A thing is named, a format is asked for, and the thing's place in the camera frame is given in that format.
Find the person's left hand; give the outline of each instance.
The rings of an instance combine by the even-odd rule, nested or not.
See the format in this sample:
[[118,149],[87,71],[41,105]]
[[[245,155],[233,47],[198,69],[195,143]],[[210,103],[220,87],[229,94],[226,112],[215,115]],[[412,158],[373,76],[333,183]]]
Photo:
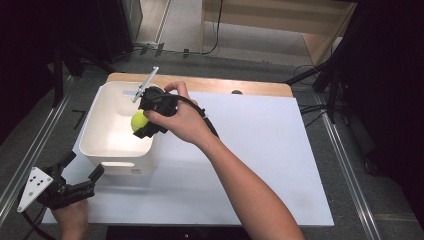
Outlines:
[[81,200],[67,207],[52,210],[62,229],[62,240],[84,239],[88,230],[88,201]]

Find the white table top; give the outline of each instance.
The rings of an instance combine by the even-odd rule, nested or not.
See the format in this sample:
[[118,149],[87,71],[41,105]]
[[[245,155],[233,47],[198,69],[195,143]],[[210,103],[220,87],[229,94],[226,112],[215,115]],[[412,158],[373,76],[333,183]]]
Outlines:
[[[190,92],[222,141],[283,199],[301,226],[333,226],[296,99]],[[147,176],[103,175],[89,198],[90,223],[240,225],[209,160],[171,132],[158,133],[163,151]],[[63,172],[70,184],[94,165],[79,151]],[[43,223],[55,223],[48,211]]]

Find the yellow-green ball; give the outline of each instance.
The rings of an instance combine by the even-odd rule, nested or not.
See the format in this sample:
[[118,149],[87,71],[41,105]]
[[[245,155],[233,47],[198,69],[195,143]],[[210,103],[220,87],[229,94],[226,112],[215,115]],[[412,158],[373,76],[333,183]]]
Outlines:
[[131,118],[131,128],[133,132],[144,127],[149,120],[144,116],[143,110],[137,111]]

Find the white plastic container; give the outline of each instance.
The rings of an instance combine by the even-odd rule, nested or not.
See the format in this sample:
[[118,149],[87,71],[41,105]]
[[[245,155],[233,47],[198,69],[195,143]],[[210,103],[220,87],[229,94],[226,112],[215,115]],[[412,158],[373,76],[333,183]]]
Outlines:
[[156,168],[158,134],[140,139],[131,129],[140,103],[140,98],[131,101],[137,89],[138,83],[106,83],[91,107],[79,147],[94,165],[103,165],[105,174],[145,175]]

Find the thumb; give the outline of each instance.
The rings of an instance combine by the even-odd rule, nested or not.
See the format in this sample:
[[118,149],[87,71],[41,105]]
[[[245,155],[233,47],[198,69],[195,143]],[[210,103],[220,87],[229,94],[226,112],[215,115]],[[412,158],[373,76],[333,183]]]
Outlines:
[[169,117],[165,117],[153,110],[144,111],[143,114],[150,122],[168,128]]

